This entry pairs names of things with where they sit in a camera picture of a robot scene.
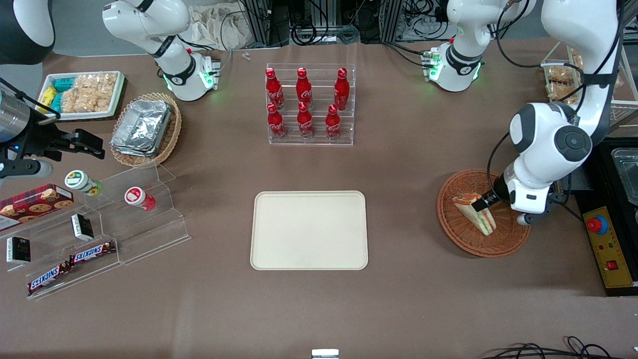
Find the bottle cap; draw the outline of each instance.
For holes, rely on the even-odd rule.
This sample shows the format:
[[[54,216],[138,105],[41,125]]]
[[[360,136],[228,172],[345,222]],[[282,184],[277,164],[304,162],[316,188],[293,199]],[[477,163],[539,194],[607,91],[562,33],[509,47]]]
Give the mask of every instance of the bottle cap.
[[[273,69],[272,67],[268,67],[266,69],[266,77],[268,79],[274,79],[275,78],[275,69]]]
[[[140,187],[131,187],[124,194],[124,201],[132,206],[138,206],[146,199],[146,192]]]
[[[88,181],[89,177],[86,173],[84,173],[84,171],[80,171],[79,169],[69,172],[69,174],[67,174],[64,178],[64,184],[72,190],[77,190],[86,186]]]

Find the white cloth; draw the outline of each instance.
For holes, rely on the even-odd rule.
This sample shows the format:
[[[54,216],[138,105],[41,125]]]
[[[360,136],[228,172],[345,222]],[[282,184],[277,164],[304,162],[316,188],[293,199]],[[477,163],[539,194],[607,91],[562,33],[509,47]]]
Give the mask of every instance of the white cloth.
[[[245,9],[240,3],[191,5],[188,11],[191,14],[190,42],[192,43],[230,50],[241,49],[254,41],[246,20]],[[224,21],[226,15],[234,11],[243,12],[229,15]]]

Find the small bottle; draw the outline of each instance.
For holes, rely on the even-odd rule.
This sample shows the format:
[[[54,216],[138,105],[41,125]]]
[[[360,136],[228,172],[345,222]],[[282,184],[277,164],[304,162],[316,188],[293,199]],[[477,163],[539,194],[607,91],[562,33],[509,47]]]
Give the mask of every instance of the small bottle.
[[[140,187],[129,188],[124,194],[124,200],[131,206],[142,208],[145,211],[151,211],[156,204],[155,198]]]
[[[341,136],[341,118],[337,113],[337,106],[328,106],[328,116],[325,118],[325,132],[330,142],[336,142]]]
[[[297,69],[297,98],[299,102],[306,102],[308,110],[313,108],[313,87],[308,81],[308,72],[303,67]]]
[[[283,88],[272,67],[266,69],[266,91],[268,92],[268,98],[277,106],[277,110],[281,111],[286,107],[283,98]]]
[[[337,110],[343,111],[348,106],[350,96],[350,83],[348,83],[348,70],[342,67],[337,71],[337,82],[334,83],[334,104]]]
[[[64,178],[64,184],[85,195],[98,195],[102,191],[102,184],[99,181],[92,179],[86,172],[79,169],[69,172]]]
[[[313,130],[313,117],[310,115],[310,112],[308,112],[308,104],[306,102],[299,102],[297,122],[299,122],[301,138],[306,140],[313,138],[315,135],[315,130]]]
[[[268,126],[271,128],[272,138],[281,141],[286,138],[286,127],[283,118],[274,103],[268,104]]]

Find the small black box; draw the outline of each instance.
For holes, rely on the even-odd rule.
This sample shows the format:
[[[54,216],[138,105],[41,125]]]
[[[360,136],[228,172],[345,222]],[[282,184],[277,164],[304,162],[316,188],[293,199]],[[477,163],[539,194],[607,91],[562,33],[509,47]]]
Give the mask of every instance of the small black box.
[[[93,227],[91,227],[91,220],[83,215],[71,216],[71,222],[73,223],[73,234],[79,240],[92,241]]]
[[[7,263],[27,264],[31,262],[31,244],[20,237],[6,239]]]

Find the aluminum foil container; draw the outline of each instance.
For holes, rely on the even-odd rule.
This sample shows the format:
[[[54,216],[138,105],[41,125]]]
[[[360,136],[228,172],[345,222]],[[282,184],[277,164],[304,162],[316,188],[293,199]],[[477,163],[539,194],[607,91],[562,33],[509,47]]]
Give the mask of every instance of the aluminum foil container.
[[[170,105],[164,101],[134,101],[111,138],[111,146],[127,155],[156,155],[160,150],[170,113]]]

